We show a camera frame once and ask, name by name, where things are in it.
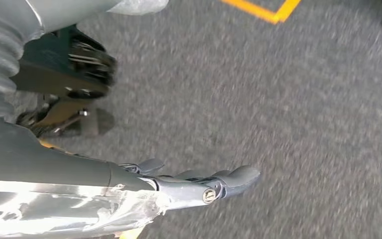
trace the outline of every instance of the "gray carpet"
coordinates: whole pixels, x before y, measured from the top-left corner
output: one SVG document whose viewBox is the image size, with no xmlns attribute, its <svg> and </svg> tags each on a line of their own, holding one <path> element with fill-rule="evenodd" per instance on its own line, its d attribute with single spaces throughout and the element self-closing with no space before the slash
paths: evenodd
<svg viewBox="0 0 382 239">
<path fill-rule="evenodd" d="M 117 126 L 53 142 L 157 157 L 164 173 L 262 171 L 243 196 L 168 212 L 142 239 L 382 239 L 381 21 L 380 0 L 302 0 L 278 25 L 217 0 L 90 18 L 81 29 L 119 61 L 99 102 Z"/>
</svg>

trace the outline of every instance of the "yellow tape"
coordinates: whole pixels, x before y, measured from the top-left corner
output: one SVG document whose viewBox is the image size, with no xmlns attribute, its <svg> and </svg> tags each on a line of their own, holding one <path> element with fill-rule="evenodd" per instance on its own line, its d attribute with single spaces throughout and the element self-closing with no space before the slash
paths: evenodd
<svg viewBox="0 0 382 239">
<path fill-rule="evenodd" d="M 272 24 L 276 24 L 279 21 L 285 22 L 287 18 L 292 14 L 301 0 L 286 0 L 277 12 L 272 12 L 261 6 L 255 5 L 246 0 L 221 0 L 222 2 L 234 6 L 246 13 L 259 17 Z"/>
</svg>

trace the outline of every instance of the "plastic wrap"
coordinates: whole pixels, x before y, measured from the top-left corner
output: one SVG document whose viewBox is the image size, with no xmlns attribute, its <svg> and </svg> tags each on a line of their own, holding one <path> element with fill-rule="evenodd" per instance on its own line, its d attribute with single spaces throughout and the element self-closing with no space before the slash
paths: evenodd
<svg viewBox="0 0 382 239">
<path fill-rule="evenodd" d="M 110 12 L 126 15 L 143 15 L 161 11 L 169 0 L 122 0 Z"/>
<path fill-rule="evenodd" d="M 0 238 L 81 238 L 142 228 L 163 213 L 157 191 L 0 181 Z"/>
</svg>

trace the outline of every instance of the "bolt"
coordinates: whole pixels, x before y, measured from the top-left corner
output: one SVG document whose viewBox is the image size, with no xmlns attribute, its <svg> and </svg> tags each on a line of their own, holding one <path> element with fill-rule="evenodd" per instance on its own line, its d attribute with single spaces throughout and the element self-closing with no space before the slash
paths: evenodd
<svg viewBox="0 0 382 239">
<path fill-rule="evenodd" d="M 214 200 L 216 200 L 216 192 L 214 189 L 207 189 L 204 193 L 203 193 L 203 202 L 207 203 L 207 204 L 210 204 L 212 202 L 214 202 Z"/>
<path fill-rule="evenodd" d="M 89 116 L 89 112 L 87 110 L 79 111 L 78 114 L 81 116 Z"/>
</svg>

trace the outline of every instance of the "yellow part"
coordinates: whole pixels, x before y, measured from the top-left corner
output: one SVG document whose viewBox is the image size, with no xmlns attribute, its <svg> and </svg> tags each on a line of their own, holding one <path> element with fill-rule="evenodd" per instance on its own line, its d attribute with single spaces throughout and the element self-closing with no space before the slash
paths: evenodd
<svg viewBox="0 0 382 239">
<path fill-rule="evenodd" d="M 259 17 L 272 24 L 276 24 L 279 21 L 285 22 L 287 18 L 292 14 L 301 0 L 286 0 L 277 12 L 272 12 L 261 6 L 258 6 L 252 2 L 246 0 L 221 0 L 231 6 L 234 6 L 246 13 Z"/>
</svg>

